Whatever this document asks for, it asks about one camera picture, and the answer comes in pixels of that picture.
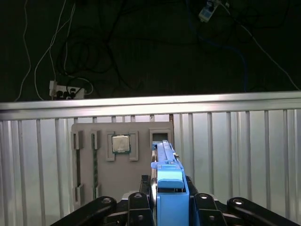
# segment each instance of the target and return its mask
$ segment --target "power strip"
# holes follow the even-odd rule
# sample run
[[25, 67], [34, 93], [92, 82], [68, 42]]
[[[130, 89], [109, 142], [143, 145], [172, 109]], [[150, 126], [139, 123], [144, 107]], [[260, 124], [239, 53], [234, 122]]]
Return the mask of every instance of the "power strip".
[[57, 84], [57, 81], [50, 81], [49, 84], [49, 95], [51, 97], [57, 97], [57, 92], [61, 91], [61, 96], [60, 97], [64, 97], [64, 95], [66, 96], [66, 99], [68, 98], [68, 93], [69, 94], [75, 94], [76, 92], [78, 92], [76, 94], [75, 97], [73, 97], [73, 99], [84, 99], [85, 98], [85, 89], [84, 88], [79, 88], [79, 87], [72, 87], [72, 86], [68, 86], [68, 92], [66, 89], [66, 86], [60, 86]]
[[219, 0], [208, 0], [206, 6], [202, 8], [201, 12], [198, 15], [201, 22], [207, 23], [212, 17], [217, 7], [219, 6], [219, 4]]

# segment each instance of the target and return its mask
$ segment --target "blue cable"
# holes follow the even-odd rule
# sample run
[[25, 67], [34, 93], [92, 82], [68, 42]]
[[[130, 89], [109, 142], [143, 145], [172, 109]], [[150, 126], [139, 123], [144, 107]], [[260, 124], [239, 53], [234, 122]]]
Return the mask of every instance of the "blue cable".
[[204, 39], [202, 36], [199, 35], [199, 33], [197, 32], [196, 28], [192, 25], [192, 22], [191, 22], [191, 12], [190, 12], [190, 9], [189, 9], [189, 0], [186, 0], [186, 6], [187, 6], [187, 11], [188, 11], [188, 22], [189, 22], [189, 27], [190, 29], [198, 36], [198, 38], [212, 46], [215, 46], [215, 47], [218, 47], [218, 48], [224, 48], [224, 49], [229, 49], [229, 50], [232, 50], [233, 52], [237, 53], [242, 62], [243, 62], [243, 65], [244, 65], [244, 71], [245, 71], [245, 74], [244, 74], [244, 92], [246, 92], [247, 90], [247, 84], [248, 84], [248, 68], [247, 68], [247, 64], [246, 64], [246, 59], [244, 57], [244, 55], [239, 51], [239, 49], [235, 48], [235, 47], [232, 47], [232, 46], [222, 46], [220, 44], [217, 44], [211, 40], [208, 40], [208, 39]]

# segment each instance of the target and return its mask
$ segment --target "screw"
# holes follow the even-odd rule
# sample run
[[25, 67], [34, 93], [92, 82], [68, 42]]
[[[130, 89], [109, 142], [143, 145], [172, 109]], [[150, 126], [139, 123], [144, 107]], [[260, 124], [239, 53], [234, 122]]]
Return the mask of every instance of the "screw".
[[241, 201], [240, 199], [234, 199], [233, 202], [237, 205], [242, 205], [243, 201]]
[[141, 197], [142, 197], [142, 195], [140, 193], [136, 193], [134, 196], [134, 198], [141, 198]]
[[206, 198], [208, 198], [208, 196], [207, 195], [205, 195], [205, 194], [200, 194], [199, 195], [202, 199], [206, 199]]
[[104, 198], [102, 200], [102, 203], [104, 203], [104, 204], [107, 204], [107, 203], [110, 203], [110, 202], [111, 202], [111, 199], [109, 199], [109, 198]]

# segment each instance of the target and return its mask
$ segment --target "aluminum rail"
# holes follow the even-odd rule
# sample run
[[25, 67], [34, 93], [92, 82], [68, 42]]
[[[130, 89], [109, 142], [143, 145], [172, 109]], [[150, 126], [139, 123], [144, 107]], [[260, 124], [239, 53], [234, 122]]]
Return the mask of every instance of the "aluminum rail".
[[301, 109], [301, 92], [131, 97], [0, 104], [0, 121]]

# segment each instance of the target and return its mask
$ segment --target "silver metal wall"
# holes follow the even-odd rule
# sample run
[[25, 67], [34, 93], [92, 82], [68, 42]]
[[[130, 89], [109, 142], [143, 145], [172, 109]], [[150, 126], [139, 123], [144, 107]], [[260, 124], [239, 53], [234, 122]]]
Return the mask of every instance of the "silver metal wall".
[[266, 102], [261, 111], [236, 105], [231, 108], [243, 111], [190, 108], [194, 113], [31, 120], [19, 116], [22, 111], [11, 112], [13, 120], [0, 113], [0, 225], [44, 226], [72, 211], [73, 123], [170, 119], [175, 149], [199, 191], [222, 202], [242, 196], [301, 223], [301, 98], [276, 104], [290, 109]]

